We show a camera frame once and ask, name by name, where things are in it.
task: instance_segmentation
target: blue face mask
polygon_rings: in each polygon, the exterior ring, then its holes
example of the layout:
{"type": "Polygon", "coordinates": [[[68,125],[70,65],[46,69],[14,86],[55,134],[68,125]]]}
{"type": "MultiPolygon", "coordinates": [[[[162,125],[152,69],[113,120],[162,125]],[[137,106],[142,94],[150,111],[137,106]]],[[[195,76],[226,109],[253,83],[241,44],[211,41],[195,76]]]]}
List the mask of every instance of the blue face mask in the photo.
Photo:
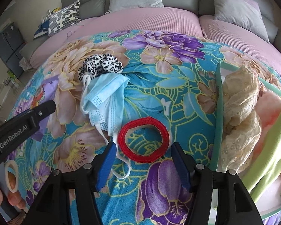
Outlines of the blue face mask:
{"type": "Polygon", "coordinates": [[[108,144],[108,140],[102,130],[108,131],[108,135],[113,137],[112,140],[117,145],[117,158],[128,165],[128,172],[125,176],[112,170],[119,179],[128,177],[131,170],[130,161],[120,156],[117,144],[117,134],[123,121],[124,88],[128,82],[129,78],[119,73],[105,73],[92,80],[89,75],[85,75],[80,102],[81,112],[89,115],[91,125],[96,127],[106,144],[108,144]]]}

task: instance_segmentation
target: purple package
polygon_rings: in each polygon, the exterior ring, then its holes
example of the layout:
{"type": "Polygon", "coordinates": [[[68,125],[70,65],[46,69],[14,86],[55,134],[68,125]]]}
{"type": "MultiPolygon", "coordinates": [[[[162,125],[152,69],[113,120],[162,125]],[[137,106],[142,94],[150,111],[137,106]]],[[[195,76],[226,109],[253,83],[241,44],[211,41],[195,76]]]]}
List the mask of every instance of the purple package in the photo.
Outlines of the purple package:
{"type": "MultiPolygon", "coordinates": [[[[30,109],[35,108],[38,105],[48,100],[54,100],[57,86],[58,86],[58,75],[44,80],[42,82],[42,85],[37,89],[33,97],[30,109]]],[[[40,121],[40,129],[31,136],[32,139],[36,141],[42,140],[47,127],[48,120],[49,120],[49,116],[43,119],[42,121],[40,121]]]]}

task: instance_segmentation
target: open box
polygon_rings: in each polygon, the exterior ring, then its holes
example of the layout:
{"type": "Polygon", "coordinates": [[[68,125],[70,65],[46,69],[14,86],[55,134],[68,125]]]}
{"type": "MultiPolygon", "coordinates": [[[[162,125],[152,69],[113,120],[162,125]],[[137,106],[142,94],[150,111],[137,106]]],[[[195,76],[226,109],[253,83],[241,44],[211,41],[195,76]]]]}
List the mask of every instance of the open box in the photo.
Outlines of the open box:
{"type": "MultiPolygon", "coordinates": [[[[222,83],[225,80],[225,76],[238,70],[239,68],[225,63],[220,62],[217,65],[215,76],[216,84],[219,90],[219,97],[217,100],[217,120],[215,126],[215,136],[214,136],[214,147],[212,152],[212,158],[210,161],[209,168],[213,171],[222,172],[222,168],[219,163],[220,146],[222,143],[223,136],[223,90],[222,83]]],[[[274,87],[267,81],[259,78],[259,80],[264,84],[264,86],[272,90],[274,93],[281,97],[281,91],[274,87]]],[[[216,219],[216,207],[217,207],[218,190],[214,189],[212,193],[212,203],[209,215],[209,223],[214,224],[216,219]]],[[[262,219],[268,218],[281,211],[281,176],[279,176],[270,187],[266,189],[261,198],[258,200],[257,209],[262,217],[262,219]]]]}

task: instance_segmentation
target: blue gripper pad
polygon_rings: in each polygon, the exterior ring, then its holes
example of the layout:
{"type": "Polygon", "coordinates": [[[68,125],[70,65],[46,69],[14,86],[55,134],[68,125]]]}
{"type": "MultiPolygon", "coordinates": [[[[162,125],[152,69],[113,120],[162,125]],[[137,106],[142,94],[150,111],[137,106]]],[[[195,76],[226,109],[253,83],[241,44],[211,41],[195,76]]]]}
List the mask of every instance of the blue gripper pad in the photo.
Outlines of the blue gripper pad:
{"type": "Polygon", "coordinates": [[[175,144],[173,144],[171,147],[171,155],[180,177],[181,184],[185,189],[189,191],[191,189],[191,183],[189,181],[190,175],[175,144]]]}
{"type": "Polygon", "coordinates": [[[98,181],[96,184],[96,189],[100,191],[106,184],[107,178],[110,174],[110,170],[112,168],[112,165],[114,163],[114,159],[116,158],[117,154],[117,147],[114,142],[109,142],[106,149],[109,148],[109,145],[111,145],[110,149],[107,151],[107,154],[105,156],[104,161],[102,162],[101,168],[98,171],[98,181]]]}

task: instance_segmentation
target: pink fluffy fabric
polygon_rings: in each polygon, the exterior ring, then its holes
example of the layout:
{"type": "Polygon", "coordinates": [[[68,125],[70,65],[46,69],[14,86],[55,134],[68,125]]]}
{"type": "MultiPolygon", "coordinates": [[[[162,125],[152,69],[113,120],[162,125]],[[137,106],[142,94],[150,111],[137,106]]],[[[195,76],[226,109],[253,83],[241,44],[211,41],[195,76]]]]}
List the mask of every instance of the pink fluffy fabric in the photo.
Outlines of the pink fluffy fabric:
{"type": "Polygon", "coordinates": [[[262,132],[259,141],[254,147],[252,162],[254,162],[261,153],[266,134],[276,122],[281,112],[281,98],[274,92],[268,90],[258,98],[255,110],[261,120],[262,132]]]}

